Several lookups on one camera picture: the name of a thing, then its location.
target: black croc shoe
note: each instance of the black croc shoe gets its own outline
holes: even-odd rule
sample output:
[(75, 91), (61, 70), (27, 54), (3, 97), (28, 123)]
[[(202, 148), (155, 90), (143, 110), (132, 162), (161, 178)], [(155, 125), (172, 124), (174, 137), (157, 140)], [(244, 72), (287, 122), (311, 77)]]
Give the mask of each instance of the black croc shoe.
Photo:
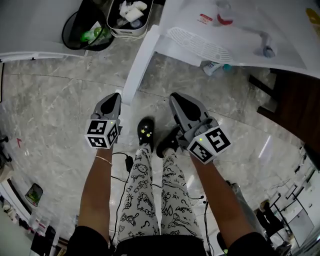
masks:
[(155, 122), (150, 117), (143, 118), (137, 128), (139, 146), (142, 144), (150, 144), (151, 152), (154, 151), (154, 131)]
[(179, 144), (177, 141), (176, 136), (178, 135), (178, 132), (180, 131), (180, 127), (176, 126), (172, 129), (172, 131), (169, 133), (167, 137), (163, 139), (156, 148), (156, 155), (160, 158), (164, 158), (163, 152), (167, 149), (173, 149), (175, 152), (177, 151)]

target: trash can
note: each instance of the trash can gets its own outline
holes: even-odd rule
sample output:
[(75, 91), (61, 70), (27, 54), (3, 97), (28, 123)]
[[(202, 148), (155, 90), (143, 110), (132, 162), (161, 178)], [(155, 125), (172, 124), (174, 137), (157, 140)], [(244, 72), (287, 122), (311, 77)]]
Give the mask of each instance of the trash can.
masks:
[(105, 14), (92, 0), (83, 0), (64, 24), (62, 41), (71, 50), (102, 51), (107, 48), (114, 36), (107, 25)]

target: dark wooden furniture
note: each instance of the dark wooden furniture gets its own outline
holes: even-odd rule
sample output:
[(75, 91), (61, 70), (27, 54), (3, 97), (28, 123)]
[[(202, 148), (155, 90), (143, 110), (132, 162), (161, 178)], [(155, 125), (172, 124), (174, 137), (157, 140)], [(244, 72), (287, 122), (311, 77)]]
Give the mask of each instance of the dark wooden furniture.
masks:
[(249, 82), (277, 101), (274, 112), (260, 106), (257, 112), (279, 124), (320, 154), (320, 79), (304, 74), (271, 70), (274, 89), (252, 75)]

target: gold bracelet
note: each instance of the gold bracelet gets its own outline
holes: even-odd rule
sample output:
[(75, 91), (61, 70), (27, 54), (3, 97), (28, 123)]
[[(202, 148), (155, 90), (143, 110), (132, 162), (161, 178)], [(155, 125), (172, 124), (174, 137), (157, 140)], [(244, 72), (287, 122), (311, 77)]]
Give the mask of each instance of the gold bracelet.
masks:
[(98, 155), (96, 155), (95, 157), (96, 157), (96, 158), (100, 158), (100, 159), (102, 159), (103, 161), (106, 161), (108, 164), (110, 164), (110, 165), (112, 166), (112, 163), (110, 163), (107, 159), (104, 159), (103, 157), (98, 156)]

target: black trash bin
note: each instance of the black trash bin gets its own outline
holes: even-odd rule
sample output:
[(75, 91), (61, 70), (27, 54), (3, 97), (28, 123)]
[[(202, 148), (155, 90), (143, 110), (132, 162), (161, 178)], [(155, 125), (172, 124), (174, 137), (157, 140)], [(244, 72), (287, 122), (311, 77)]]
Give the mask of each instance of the black trash bin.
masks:
[[(81, 41), (83, 34), (90, 31), (96, 23), (101, 27), (97, 37), (91, 41)], [(113, 40), (105, 14), (92, 0), (83, 0), (79, 10), (66, 21), (62, 30), (62, 41), (71, 50), (98, 52), (107, 48)]]

